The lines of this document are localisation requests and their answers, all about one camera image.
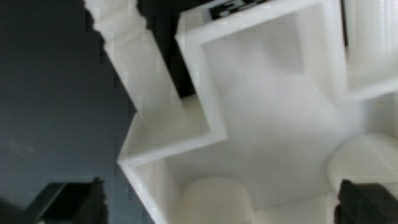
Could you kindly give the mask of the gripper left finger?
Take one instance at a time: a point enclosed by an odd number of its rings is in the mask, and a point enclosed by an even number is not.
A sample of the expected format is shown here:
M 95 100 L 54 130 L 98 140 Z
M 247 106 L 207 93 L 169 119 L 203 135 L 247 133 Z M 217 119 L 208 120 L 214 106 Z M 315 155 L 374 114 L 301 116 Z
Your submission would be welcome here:
M 54 182 L 22 213 L 18 224 L 109 224 L 105 181 Z

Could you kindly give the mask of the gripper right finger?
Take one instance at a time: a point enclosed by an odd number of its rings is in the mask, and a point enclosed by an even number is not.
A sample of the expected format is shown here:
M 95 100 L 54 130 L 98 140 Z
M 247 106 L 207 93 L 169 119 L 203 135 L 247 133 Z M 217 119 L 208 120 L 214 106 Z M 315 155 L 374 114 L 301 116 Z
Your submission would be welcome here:
M 342 181 L 335 224 L 398 224 L 398 198 L 379 183 Z

